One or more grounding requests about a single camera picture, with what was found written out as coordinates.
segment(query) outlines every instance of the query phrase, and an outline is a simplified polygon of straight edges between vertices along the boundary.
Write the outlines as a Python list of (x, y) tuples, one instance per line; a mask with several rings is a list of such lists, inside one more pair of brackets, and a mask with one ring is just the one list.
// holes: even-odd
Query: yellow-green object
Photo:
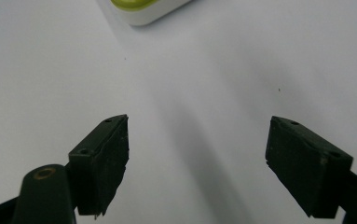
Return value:
[(118, 8), (127, 11), (138, 11), (149, 7), (158, 0), (111, 0), (111, 2)]

